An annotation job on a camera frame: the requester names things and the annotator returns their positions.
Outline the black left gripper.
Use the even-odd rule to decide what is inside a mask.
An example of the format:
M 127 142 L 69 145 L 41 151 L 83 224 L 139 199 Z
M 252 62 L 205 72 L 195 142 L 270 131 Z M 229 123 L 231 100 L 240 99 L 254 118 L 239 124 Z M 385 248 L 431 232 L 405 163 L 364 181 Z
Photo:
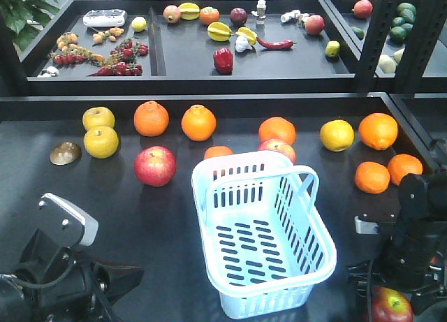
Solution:
M 31 303 L 32 321 L 114 321 L 112 305 L 137 287 L 140 266 L 92 261 L 41 230 L 27 243 L 13 282 Z

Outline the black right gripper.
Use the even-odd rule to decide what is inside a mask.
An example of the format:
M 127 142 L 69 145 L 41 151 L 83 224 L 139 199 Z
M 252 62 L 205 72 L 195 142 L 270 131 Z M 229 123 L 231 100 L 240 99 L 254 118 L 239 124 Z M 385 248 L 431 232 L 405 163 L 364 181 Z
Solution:
M 422 314 L 446 299 L 446 221 L 397 222 L 379 255 L 347 273 L 359 294 L 371 294 L 373 285 L 408 293 L 413 312 Z

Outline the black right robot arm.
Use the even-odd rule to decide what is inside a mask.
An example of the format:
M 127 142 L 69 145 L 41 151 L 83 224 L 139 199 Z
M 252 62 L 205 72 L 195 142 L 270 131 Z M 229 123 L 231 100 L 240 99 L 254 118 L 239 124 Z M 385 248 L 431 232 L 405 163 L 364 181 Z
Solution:
M 414 314 L 446 299 L 446 140 L 434 139 L 429 150 L 438 169 L 402 178 L 394 222 L 354 219 L 357 233 L 383 236 L 376 257 L 347 268 L 366 299 L 367 321 L 378 320 L 379 287 L 408 293 Z

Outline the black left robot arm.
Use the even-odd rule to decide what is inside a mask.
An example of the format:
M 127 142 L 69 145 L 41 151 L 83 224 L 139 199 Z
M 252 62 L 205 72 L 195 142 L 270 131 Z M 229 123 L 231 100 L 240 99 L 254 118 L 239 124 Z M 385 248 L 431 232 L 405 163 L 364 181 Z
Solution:
M 143 275 L 142 267 L 60 247 L 38 230 L 15 270 L 1 274 L 1 320 L 118 321 L 112 306 Z

